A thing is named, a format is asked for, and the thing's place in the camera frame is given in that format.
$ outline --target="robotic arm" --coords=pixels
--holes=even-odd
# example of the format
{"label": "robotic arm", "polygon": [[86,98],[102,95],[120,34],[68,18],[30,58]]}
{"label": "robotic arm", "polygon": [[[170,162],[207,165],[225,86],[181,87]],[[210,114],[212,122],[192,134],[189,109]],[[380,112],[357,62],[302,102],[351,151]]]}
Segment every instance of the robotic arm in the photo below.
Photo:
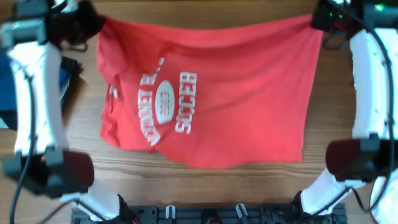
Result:
{"label": "robotic arm", "polygon": [[[101,30],[104,21],[88,1],[78,4],[74,0],[21,1],[16,9],[17,17],[4,23],[0,30],[3,47],[9,49],[17,90],[16,155],[3,163],[5,174],[19,182],[16,195],[23,186],[36,195],[73,202],[92,221],[138,224],[139,214],[134,214],[122,197],[107,192],[95,181],[90,157],[68,150],[62,125],[58,75],[54,75],[60,68],[60,42],[85,43]],[[395,113],[391,111],[395,111],[393,99],[397,96],[393,91],[395,83],[391,81],[398,77],[398,3],[320,0],[312,26],[343,34],[350,41],[357,106],[354,139],[333,141],[328,146],[327,168],[292,203],[284,208],[280,205],[261,208],[263,217],[265,211],[274,214],[278,210],[283,214],[277,215],[287,222],[313,217],[319,220],[319,216],[332,213],[335,205],[351,191],[379,176],[389,176],[395,168],[392,134],[398,130],[392,125]],[[379,45],[380,41],[387,52]],[[249,223],[250,208],[239,204],[233,210],[241,223]],[[286,215],[293,210],[294,214]],[[175,207],[168,207],[162,215],[163,219],[175,220]]]}

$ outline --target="red shirt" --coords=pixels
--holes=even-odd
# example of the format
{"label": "red shirt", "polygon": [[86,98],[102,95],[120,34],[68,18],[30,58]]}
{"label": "red shirt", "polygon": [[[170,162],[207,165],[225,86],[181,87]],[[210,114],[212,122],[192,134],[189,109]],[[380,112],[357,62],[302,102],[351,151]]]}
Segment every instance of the red shirt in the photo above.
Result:
{"label": "red shirt", "polygon": [[220,30],[106,20],[109,143],[196,168],[302,160],[322,39],[311,16]]}

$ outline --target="red t-shirt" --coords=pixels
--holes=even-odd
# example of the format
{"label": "red t-shirt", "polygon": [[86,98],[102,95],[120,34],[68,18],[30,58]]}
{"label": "red t-shirt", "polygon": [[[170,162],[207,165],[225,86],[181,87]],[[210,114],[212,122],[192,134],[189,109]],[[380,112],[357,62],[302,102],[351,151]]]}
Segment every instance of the red t-shirt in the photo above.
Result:
{"label": "red t-shirt", "polygon": [[196,168],[300,162],[322,39],[310,20],[190,30],[107,18],[101,136]]}

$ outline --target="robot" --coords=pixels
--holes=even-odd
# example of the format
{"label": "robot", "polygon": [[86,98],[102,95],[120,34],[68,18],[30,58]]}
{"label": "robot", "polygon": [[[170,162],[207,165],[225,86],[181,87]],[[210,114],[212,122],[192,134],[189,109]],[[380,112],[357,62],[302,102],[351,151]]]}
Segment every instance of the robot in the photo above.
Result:
{"label": "robot", "polygon": [[[385,177],[382,199],[396,166],[394,132],[395,80],[398,77],[398,2],[395,0],[319,0],[312,27],[344,35],[353,54],[356,118],[353,138],[336,140],[326,151],[326,169],[291,203],[246,207],[129,207],[122,196],[108,192],[94,178],[89,155],[68,150],[59,106],[61,41],[84,44],[104,19],[89,1],[21,0],[12,19],[0,30],[8,48],[17,91],[18,134],[15,156],[3,162],[6,176],[18,182],[11,206],[14,223],[22,187],[35,195],[73,203],[71,223],[346,223],[339,202],[356,189]],[[56,212],[41,223],[45,223]]]}

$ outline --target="table surface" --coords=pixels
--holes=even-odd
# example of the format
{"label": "table surface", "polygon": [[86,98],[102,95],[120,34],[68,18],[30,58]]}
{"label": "table surface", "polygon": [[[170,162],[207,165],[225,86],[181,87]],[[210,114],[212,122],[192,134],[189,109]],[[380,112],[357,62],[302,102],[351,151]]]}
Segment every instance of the table surface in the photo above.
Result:
{"label": "table surface", "polygon": [[[116,19],[163,26],[216,29],[308,14],[316,0],[263,1],[96,1],[97,10]],[[0,3],[0,13],[6,8]],[[228,170],[193,170],[168,161],[158,153],[119,151],[100,138],[100,115],[106,85],[96,68],[96,37],[85,54],[68,56],[82,63],[76,92],[64,112],[68,140],[73,150],[87,152],[96,178],[121,194],[131,205],[198,205],[289,202],[309,186],[325,168],[325,149],[333,139],[351,137],[355,92],[349,50],[322,50],[307,114],[301,164],[254,164]],[[0,158],[11,157],[16,133],[0,131]],[[15,183],[0,175],[0,223],[6,223]],[[360,190],[369,202],[371,185]],[[372,223],[354,197],[344,200],[350,223]],[[22,191],[17,223],[34,223],[59,202],[33,197]],[[68,223],[70,209],[51,223]]]}

